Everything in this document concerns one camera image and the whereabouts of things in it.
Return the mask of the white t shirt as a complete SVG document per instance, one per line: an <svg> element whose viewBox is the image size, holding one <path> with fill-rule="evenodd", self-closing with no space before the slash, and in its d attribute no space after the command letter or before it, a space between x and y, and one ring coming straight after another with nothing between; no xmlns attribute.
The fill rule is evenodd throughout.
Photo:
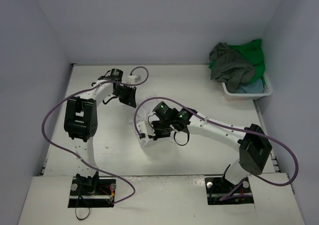
<svg viewBox="0 0 319 225"><path fill-rule="evenodd" d="M136 99L137 106L139 106L144 100L151 98L151 97L157 97L157 95L156 94L149 94L145 97L138 97ZM147 121L149 116L151 116L152 118L155 118L155 116L152 116L153 115L152 110L155 108L155 106L159 102L160 101L158 99L154 99L154 100L151 100L149 102L144 103L141 106L141 108L139 109L139 111L137 112L136 122L139 123L139 122ZM135 108L129 107L126 111L126 116L127 116L128 124L132 126L133 132L135 134L137 134L135 132L135 128L133 125L135 110L136 110ZM151 139L149 139L149 138L143 138L140 140L139 136L137 136L137 139L138 139L138 142L139 142L140 147L142 149L151 143Z"/></svg>

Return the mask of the grey t shirt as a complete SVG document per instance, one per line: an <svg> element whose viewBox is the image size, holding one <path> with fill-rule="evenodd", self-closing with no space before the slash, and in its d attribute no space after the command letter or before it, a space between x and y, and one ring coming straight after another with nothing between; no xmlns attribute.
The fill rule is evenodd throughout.
<svg viewBox="0 0 319 225"><path fill-rule="evenodd" d="M230 93L235 93L240 84L248 84L255 76L253 64L226 43L218 43L212 49L210 79L223 82Z"/></svg>

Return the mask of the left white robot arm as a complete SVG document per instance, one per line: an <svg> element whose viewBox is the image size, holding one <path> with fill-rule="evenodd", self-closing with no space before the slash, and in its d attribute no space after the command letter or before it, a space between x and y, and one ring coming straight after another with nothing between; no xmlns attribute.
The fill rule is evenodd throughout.
<svg viewBox="0 0 319 225"><path fill-rule="evenodd" d="M98 78L92 90L67 100L64 130L74 141L75 153L80 156L79 160L88 163L88 165L78 163L76 183L77 190L82 195L96 194L100 188L93 148L93 137L98 128L97 107L101 103L106 104L104 100L111 95L113 99L118 99L125 105L133 108L137 106L135 98L137 88L120 85L122 78L123 71L111 69L109 75Z"/></svg>

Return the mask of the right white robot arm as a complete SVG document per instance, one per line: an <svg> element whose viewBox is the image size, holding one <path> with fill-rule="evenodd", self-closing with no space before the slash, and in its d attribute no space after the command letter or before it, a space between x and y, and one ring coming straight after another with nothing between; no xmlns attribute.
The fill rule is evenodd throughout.
<svg viewBox="0 0 319 225"><path fill-rule="evenodd" d="M153 115L158 119L149 121L147 125L150 130L148 136L153 140L185 133L187 136L198 135L213 139L238 152L238 158L226 168L220 179L224 190L234 190L248 175L259 176L263 173L272 145L264 137L260 126L251 124L250 127L235 128L219 121L211 121L194 109L177 110L164 102L153 109Z"/></svg>

